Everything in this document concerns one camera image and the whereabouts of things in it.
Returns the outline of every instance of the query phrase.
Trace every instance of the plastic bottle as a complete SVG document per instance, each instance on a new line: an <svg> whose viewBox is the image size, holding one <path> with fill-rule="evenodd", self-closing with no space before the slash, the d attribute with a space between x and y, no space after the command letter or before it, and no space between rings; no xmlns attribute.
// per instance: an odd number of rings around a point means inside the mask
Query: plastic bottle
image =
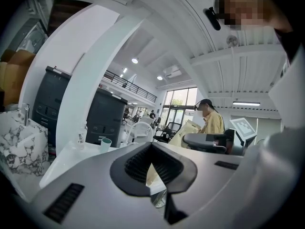
<svg viewBox="0 0 305 229"><path fill-rule="evenodd" d="M88 131L88 127L86 124L87 124L87 121L84 122L84 124L82 125L82 127L79 129L79 131L77 133L75 145L79 149L84 149L84 147L85 147L85 141L86 141L86 136L87 136L87 131Z"/></svg>

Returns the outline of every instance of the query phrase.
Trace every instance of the railing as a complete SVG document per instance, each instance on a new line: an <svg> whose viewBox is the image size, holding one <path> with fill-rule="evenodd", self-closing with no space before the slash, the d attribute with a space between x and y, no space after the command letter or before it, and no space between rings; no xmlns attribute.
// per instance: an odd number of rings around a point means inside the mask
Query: railing
<svg viewBox="0 0 305 229"><path fill-rule="evenodd" d="M111 81L111 82L119 85L122 88L125 88L135 94L138 94L141 97L146 98L149 101L152 101L154 103L156 101L157 97L155 95L153 95L153 94L149 93L148 91L138 87L137 85L119 77L118 75L116 75L110 71L106 71L106 73L103 76L103 79Z"/></svg>

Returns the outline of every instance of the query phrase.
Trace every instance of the man in yellow shirt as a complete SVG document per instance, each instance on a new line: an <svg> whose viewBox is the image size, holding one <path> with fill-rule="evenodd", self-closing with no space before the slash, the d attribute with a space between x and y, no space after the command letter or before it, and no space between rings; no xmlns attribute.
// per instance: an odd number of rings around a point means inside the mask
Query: man in yellow shirt
<svg viewBox="0 0 305 229"><path fill-rule="evenodd" d="M200 101L198 107L195 105L195 110L197 110L197 114L205 121L205 125L199 131L199 133L224 133L224 120L222 116L215 110L210 99L203 99Z"/></svg>

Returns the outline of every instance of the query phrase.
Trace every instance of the yellow shirt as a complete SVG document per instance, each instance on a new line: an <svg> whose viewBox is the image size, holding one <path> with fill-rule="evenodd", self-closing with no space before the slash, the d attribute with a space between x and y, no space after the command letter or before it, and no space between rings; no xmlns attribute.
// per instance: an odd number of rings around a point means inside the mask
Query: yellow shirt
<svg viewBox="0 0 305 229"><path fill-rule="evenodd" d="M205 125L200 133L205 134L222 134L224 133L224 121L219 113L216 111L210 112L210 114L203 118Z"/></svg>

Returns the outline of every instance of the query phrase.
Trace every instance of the fluorescent light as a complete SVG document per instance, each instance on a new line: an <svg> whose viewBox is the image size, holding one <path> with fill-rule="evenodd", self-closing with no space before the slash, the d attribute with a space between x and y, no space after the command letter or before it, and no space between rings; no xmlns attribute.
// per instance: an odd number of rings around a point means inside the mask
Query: fluorescent light
<svg viewBox="0 0 305 229"><path fill-rule="evenodd" d="M251 102L233 102L233 105L259 106L259 105L261 105L261 103L251 103Z"/></svg>
<svg viewBox="0 0 305 229"><path fill-rule="evenodd" d="M132 59L132 62L133 62L133 63L138 63L139 61L138 61L138 59L133 58L133 59Z"/></svg>

